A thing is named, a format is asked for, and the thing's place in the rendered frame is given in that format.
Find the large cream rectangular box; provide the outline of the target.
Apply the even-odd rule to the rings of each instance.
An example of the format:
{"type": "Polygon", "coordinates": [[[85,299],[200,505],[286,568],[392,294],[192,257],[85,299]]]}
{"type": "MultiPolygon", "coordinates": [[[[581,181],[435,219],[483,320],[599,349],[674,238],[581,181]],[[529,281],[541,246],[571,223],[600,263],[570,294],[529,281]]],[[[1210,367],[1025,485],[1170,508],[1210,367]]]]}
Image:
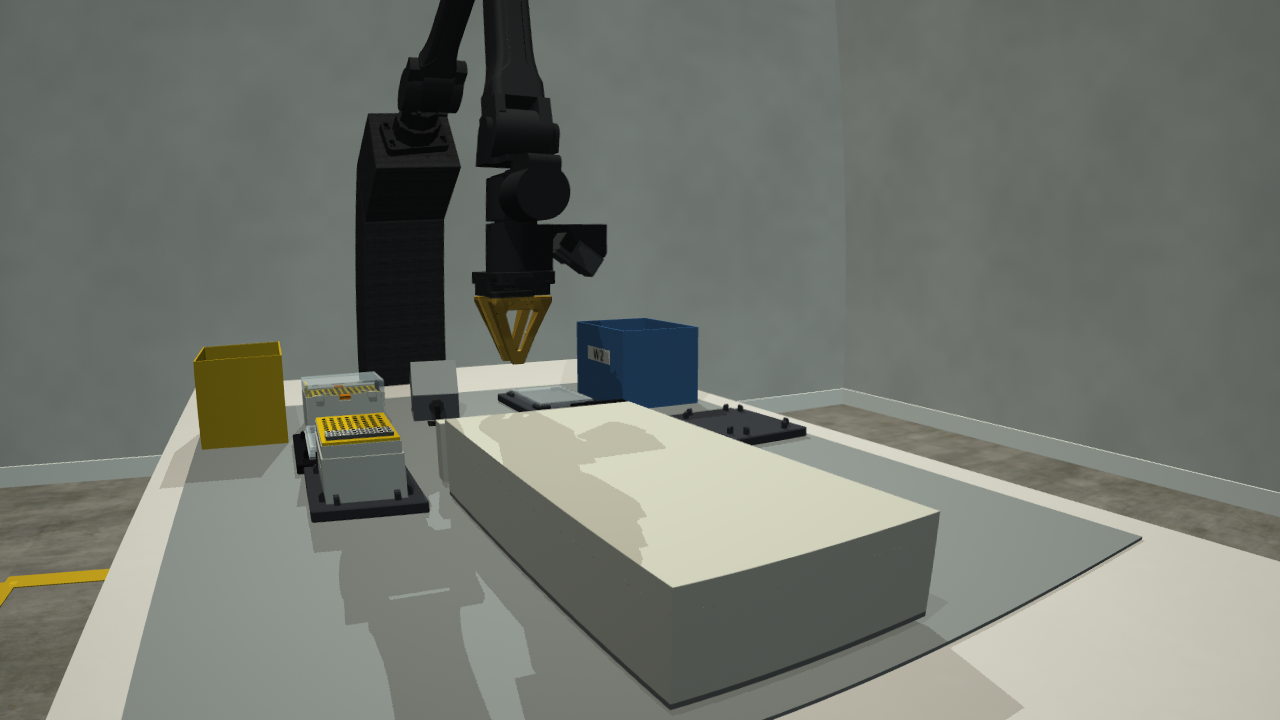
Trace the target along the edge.
{"type": "Polygon", "coordinates": [[[925,616],[936,509],[632,402],[435,421],[454,501],[669,710],[925,616]]]}

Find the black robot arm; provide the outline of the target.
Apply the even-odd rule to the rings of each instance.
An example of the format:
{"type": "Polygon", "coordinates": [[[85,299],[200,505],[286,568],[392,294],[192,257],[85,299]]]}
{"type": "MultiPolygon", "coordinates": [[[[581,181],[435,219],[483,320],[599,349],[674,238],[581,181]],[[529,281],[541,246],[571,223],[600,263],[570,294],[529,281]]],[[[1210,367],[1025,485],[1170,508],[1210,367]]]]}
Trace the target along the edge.
{"type": "MultiPolygon", "coordinates": [[[[438,117],[460,110],[468,70],[457,55],[474,3],[440,0],[428,42],[419,58],[408,58],[399,113],[379,128],[389,156],[448,150],[438,117]]],[[[483,0],[483,17],[486,79],[476,167],[509,168],[486,178],[486,222],[548,220],[570,202],[570,182],[554,155],[561,129],[532,54],[529,0],[483,0]]],[[[521,272],[553,272],[554,258],[593,277],[605,254],[607,224],[521,225],[521,272]]]]}

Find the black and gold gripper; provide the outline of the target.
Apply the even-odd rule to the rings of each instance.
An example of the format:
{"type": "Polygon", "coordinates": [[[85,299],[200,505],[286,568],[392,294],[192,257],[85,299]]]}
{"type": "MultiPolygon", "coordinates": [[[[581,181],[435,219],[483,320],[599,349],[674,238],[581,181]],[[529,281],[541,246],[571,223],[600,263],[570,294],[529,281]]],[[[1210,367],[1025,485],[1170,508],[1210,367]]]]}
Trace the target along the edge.
{"type": "Polygon", "coordinates": [[[486,272],[472,272],[472,284],[477,295],[474,296],[474,302],[497,345],[500,359],[513,365],[526,361],[532,340],[552,304],[552,296],[548,296],[550,284],[556,284],[556,272],[521,272],[521,225],[527,224],[538,222],[486,224],[486,272]],[[532,316],[524,334],[531,311],[527,309],[532,309],[532,316]],[[509,310],[517,310],[512,334],[506,316],[509,310]]]}

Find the yellow bin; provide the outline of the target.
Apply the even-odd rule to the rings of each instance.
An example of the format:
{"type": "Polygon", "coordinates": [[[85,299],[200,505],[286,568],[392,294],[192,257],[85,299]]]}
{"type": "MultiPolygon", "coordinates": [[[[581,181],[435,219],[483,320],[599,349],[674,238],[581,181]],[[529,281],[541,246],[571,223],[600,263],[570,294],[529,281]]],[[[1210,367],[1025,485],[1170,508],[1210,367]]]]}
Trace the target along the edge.
{"type": "Polygon", "coordinates": [[[202,450],[289,443],[280,342],[204,347],[193,365],[202,450]]]}

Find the blue open-top bin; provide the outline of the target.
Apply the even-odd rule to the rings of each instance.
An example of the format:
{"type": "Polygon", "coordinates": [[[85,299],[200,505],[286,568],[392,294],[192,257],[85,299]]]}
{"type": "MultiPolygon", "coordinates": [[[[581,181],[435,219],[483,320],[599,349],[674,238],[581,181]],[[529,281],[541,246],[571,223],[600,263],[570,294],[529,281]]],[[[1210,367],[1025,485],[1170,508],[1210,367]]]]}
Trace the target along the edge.
{"type": "Polygon", "coordinates": [[[577,380],[579,393],[598,401],[698,404],[698,327],[649,318],[577,322],[577,380]]]}

